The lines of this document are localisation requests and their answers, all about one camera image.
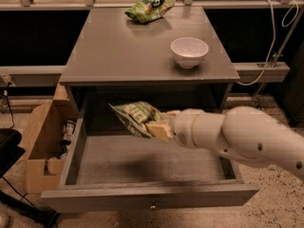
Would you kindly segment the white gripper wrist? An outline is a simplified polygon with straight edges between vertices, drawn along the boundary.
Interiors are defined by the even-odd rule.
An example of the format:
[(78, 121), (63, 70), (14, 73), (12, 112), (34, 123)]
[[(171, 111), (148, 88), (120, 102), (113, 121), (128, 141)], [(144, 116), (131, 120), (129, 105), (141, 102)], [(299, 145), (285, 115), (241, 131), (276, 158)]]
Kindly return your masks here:
[(182, 147), (196, 149), (192, 137), (192, 127), (195, 119), (203, 114), (201, 109), (188, 108), (183, 111), (170, 110), (161, 112), (160, 117), (162, 120), (173, 120), (173, 134), (171, 127), (168, 123), (148, 123), (146, 128), (148, 132), (159, 140), (168, 142), (173, 138), (175, 142)]

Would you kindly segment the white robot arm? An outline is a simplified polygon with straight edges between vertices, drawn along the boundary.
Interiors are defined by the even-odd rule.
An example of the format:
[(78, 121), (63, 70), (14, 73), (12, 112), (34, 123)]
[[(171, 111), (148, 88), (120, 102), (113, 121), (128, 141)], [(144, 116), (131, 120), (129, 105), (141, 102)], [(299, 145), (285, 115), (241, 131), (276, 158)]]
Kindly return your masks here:
[(205, 148), (255, 168), (275, 164), (304, 181), (304, 137), (256, 108), (238, 106), (224, 114), (171, 111), (146, 128), (160, 140)]

